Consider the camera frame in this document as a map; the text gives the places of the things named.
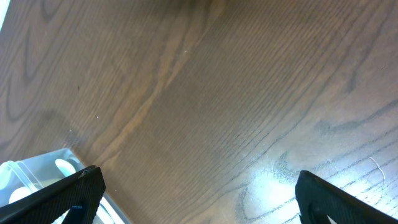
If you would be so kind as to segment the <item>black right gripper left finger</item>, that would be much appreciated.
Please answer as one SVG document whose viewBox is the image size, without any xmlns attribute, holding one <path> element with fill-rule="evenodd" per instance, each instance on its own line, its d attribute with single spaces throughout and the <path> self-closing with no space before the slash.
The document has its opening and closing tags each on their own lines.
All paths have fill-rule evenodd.
<svg viewBox="0 0 398 224">
<path fill-rule="evenodd" d="M 1 223 L 92 224 L 106 190 L 102 171 L 89 166 L 1 208 Z"/>
</svg>

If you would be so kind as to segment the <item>pink plastic fork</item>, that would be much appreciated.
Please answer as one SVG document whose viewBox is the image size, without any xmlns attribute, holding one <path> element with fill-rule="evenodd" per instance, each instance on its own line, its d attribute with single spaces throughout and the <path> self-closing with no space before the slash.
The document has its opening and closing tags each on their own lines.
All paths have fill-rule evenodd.
<svg viewBox="0 0 398 224">
<path fill-rule="evenodd" d="M 56 159 L 55 165 L 65 177 L 68 177 L 76 172 L 74 166 L 66 160 Z"/>
</svg>

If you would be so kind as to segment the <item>mint green plastic spoon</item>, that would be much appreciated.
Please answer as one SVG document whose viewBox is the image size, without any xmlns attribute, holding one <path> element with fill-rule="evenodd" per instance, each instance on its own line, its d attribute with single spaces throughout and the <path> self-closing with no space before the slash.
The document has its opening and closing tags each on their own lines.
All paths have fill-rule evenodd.
<svg viewBox="0 0 398 224">
<path fill-rule="evenodd" d="M 18 189 L 15 189 L 9 198 L 9 204 L 12 204 L 20 199 L 23 199 L 29 196 L 31 193 L 32 191 L 27 187 L 20 187 Z"/>
</svg>

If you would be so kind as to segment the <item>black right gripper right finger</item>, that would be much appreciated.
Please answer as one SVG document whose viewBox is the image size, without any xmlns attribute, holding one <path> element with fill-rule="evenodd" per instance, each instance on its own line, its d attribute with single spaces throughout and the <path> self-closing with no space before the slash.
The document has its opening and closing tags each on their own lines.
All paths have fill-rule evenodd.
<svg viewBox="0 0 398 224">
<path fill-rule="evenodd" d="M 354 196 L 302 170 L 295 185 L 295 198 L 302 224 L 327 223 L 394 223 L 397 219 L 358 200 Z"/>
</svg>

